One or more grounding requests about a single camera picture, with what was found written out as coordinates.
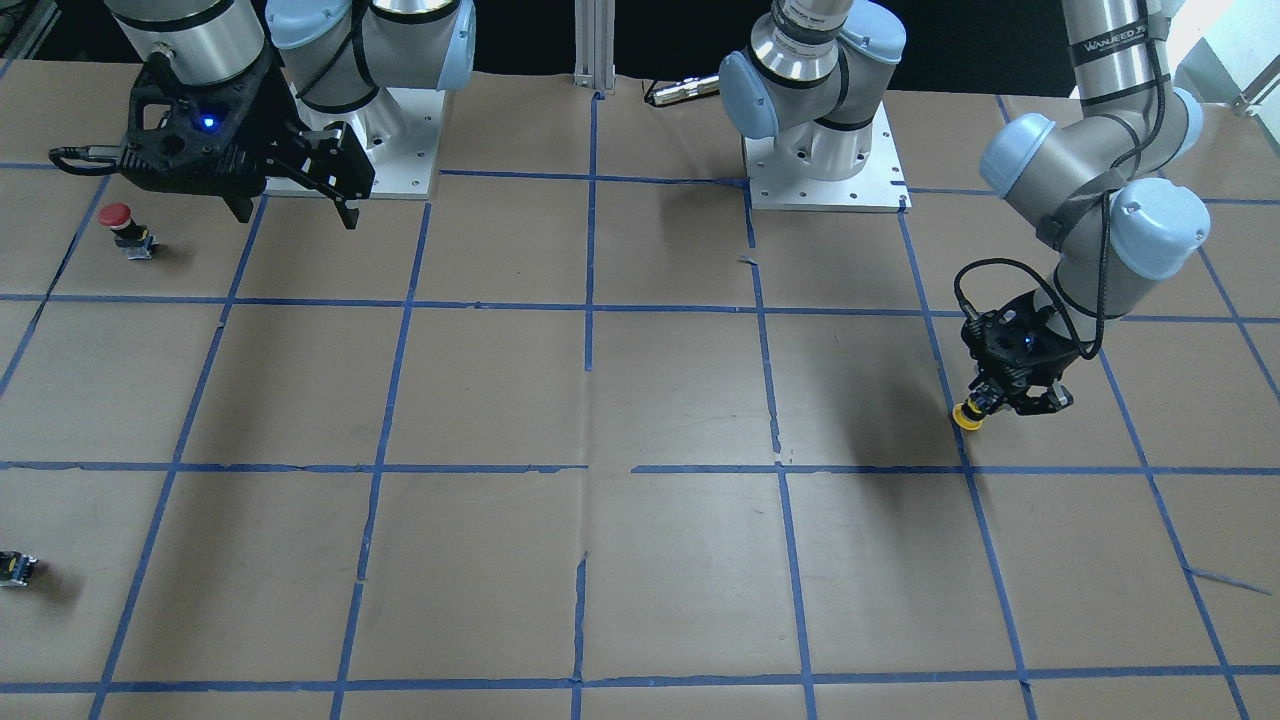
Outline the yellow push button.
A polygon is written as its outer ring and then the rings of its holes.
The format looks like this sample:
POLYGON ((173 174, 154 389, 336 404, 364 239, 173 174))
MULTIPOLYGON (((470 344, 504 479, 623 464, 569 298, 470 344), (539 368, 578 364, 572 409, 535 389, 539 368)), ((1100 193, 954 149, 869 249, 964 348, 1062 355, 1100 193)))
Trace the yellow push button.
POLYGON ((986 419, 995 413, 978 413, 972 407, 972 391, 964 401, 956 404, 952 409, 951 418, 956 427, 963 430, 978 430, 984 424, 986 419))

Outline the red push button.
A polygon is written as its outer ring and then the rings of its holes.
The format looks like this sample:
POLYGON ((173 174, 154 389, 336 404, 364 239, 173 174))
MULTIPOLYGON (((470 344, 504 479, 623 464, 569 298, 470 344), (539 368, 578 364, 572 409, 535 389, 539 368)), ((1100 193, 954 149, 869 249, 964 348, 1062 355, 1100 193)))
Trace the red push button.
POLYGON ((97 223, 109 229, 114 245, 128 260, 146 261, 154 256, 156 241, 147 225, 140 224, 127 204, 111 202, 99 209, 97 223))

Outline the aluminium frame post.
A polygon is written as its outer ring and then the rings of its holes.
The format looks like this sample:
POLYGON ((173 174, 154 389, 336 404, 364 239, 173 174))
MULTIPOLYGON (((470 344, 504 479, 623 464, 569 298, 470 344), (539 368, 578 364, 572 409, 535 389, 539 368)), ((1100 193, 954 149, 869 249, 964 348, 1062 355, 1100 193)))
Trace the aluminium frame post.
POLYGON ((598 94, 613 94, 616 1, 573 1, 573 83, 598 94))

